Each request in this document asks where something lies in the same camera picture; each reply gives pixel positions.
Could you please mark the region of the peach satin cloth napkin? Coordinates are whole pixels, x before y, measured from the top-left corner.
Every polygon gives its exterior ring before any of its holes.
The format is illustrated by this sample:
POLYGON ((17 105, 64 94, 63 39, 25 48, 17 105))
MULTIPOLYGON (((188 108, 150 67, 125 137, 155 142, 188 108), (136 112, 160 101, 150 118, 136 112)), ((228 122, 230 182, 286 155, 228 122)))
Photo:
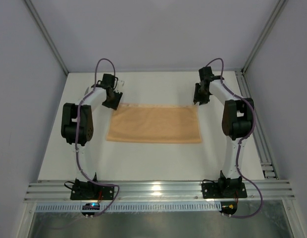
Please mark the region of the peach satin cloth napkin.
POLYGON ((110 118, 106 139, 113 142, 198 144, 196 106, 121 104, 110 118))

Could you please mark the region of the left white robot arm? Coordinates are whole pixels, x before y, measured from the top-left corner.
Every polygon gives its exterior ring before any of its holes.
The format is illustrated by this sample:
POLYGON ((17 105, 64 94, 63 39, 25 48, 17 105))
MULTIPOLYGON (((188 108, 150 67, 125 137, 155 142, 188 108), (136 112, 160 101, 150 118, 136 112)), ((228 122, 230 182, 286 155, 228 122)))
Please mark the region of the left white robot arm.
POLYGON ((72 182, 71 200, 113 200, 115 185, 98 181, 90 142, 94 136, 93 112, 99 106, 117 110, 122 92, 117 91, 119 79, 105 73, 95 80, 76 103, 65 103, 62 108, 61 136, 73 148, 77 175, 72 182))

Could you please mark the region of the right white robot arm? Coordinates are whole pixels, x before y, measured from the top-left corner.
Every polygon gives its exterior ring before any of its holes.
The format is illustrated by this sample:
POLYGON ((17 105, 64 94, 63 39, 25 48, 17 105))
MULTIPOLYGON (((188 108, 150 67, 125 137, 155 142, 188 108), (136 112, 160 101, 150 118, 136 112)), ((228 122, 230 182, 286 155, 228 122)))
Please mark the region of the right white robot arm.
POLYGON ((200 82, 195 84, 194 104, 205 105, 214 96, 224 106, 221 127, 226 136, 225 161, 217 181, 201 183, 204 199, 246 198, 241 161, 247 139, 255 129, 254 101, 233 93, 222 75, 214 75, 210 66, 199 69, 200 82))

